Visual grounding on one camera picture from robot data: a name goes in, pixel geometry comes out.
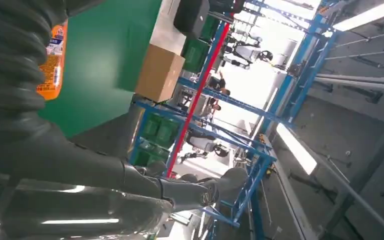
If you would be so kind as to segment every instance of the worker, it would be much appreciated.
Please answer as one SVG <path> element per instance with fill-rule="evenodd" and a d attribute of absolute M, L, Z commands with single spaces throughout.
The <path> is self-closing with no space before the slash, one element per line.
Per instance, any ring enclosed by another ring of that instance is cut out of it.
<path fill-rule="evenodd" d="M 186 137 L 186 142 L 192 147 L 202 150 L 203 152 L 186 153 L 184 156 L 180 158 L 181 164 L 186 159 L 198 158 L 198 157 L 205 158 L 208 156 L 208 153 L 210 152 L 214 152 L 217 156 L 221 158 L 224 158 L 229 154 L 229 152 L 223 145 L 216 143 L 216 138 L 214 136 L 206 135 L 205 133 L 194 130 L 194 129 L 189 129 L 189 132 Z"/>
<path fill-rule="evenodd" d="M 214 98 L 210 99 L 207 102 L 207 104 L 204 108 L 204 111 L 202 111 L 202 113 L 199 115 L 199 117 L 200 118 L 207 118 L 209 115 L 211 115 L 213 113 L 213 110 L 216 110 L 216 111 L 222 110 L 222 107 L 215 102 L 216 101 Z"/>
<path fill-rule="evenodd" d="M 212 88 L 217 92 L 221 92 L 222 94 L 230 96 L 231 91 L 226 88 L 226 81 L 223 76 L 223 73 L 220 71 L 219 74 L 220 74 L 220 79 L 215 76 L 210 77 L 208 87 Z"/>

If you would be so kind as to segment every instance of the cardboard box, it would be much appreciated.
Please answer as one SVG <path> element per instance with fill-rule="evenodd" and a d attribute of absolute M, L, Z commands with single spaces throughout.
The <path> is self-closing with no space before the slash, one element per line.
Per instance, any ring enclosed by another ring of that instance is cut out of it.
<path fill-rule="evenodd" d="M 170 99 L 184 62 L 183 57 L 150 44 L 135 92 L 158 103 Z"/>

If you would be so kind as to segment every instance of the green storage bin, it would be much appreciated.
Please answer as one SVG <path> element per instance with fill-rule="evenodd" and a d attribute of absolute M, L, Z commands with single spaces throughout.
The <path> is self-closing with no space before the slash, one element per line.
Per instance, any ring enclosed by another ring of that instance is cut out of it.
<path fill-rule="evenodd" d="M 179 123 L 170 119 L 162 118 L 158 133 L 154 138 L 154 143 L 163 148 L 170 148 L 176 140 L 179 131 Z"/>
<path fill-rule="evenodd" d="M 153 141 L 158 133 L 163 118 L 157 114 L 151 114 L 143 129 L 142 136 L 150 141 Z"/>
<path fill-rule="evenodd" d="M 196 39 L 186 39 L 182 57 L 184 57 L 183 69 L 191 73 L 200 73 L 208 56 L 210 47 Z"/>
<path fill-rule="evenodd" d="M 170 152 L 154 144 L 144 141 L 137 150 L 136 159 L 134 160 L 135 166 L 146 167 L 152 162 L 162 161 L 167 162 Z"/>
<path fill-rule="evenodd" d="M 213 16 L 207 16 L 205 24 L 202 28 L 201 38 L 204 40 L 209 40 L 214 37 L 217 32 L 217 28 L 220 25 L 220 20 Z"/>
<path fill-rule="evenodd" d="M 220 20 L 208 16 L 202 28 L 201 39 L 208 41 L 214 37 Z M 208 56 L 210 47 L 202 41 L 188 38 L 183 47 L 181 56 L 184 57 L 183 69 L 191 73 L 200 73 Z"/>

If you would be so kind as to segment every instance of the red pole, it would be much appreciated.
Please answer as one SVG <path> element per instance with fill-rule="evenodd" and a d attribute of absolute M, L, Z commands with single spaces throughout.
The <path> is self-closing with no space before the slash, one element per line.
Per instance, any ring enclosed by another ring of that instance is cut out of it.
<path fill-rule="evenodd" d="M 189 114 L 186 117 L 186 121 L 184 122 L 183 128 L 181 129 L 180 136 L 178 141 L 176 142 L 173 152 L 171 153 L 171 163 L 167 170 L 167 176 L 170 176 L 173 170 L 173 166 L 175 165 L 176 159 L 178 157 L 178 153 L 180 151 L 180 148 L 182 147 L 183 140 L 185 139 L 186 132 L 188 131 L 189 123 L 191 122 L 192 116 L 194 115 L 195 108 L 197 107 L 198 99 L 200 99 L 200 95 L 203 92 L 203 89 L 205 87 L 205 83 L 207 81 L 208 75 L 210 74 L 211 68 L 214 65 L 214 62 L 217 59 L 217 56 L 219 55 L 220 49 L 223 46 L 223 42 L 225 41 L 225 38 L 229 32 L 229 23 L 226 23 L 223 29 L 223 32 L 221 33 L 220 40 L 217 43 L 217 46 L 214 49 L 214 54 L 211 56 L 209 60 L 208 67 L 206 68 L 203 78 L 201 78 L 201 82 L 199 84 L 198 89 L 196 90 L 196 95 L 193 98 L 192 106 L 190 106 Z"/>

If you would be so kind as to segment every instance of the orange bottle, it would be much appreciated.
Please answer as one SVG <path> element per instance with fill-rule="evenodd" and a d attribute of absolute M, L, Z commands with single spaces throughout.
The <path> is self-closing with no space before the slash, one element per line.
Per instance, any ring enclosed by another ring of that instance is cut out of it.
<path fill-rule="evenodd" d="M 63 86 L 64 57 L 67 43 L 67 22 L 52 29 L 52 38 L 46 47 L 47 61 L 40 66 L 45 82 L 37 86 L 36 91 L 45 100 L 56 99 Z"/>

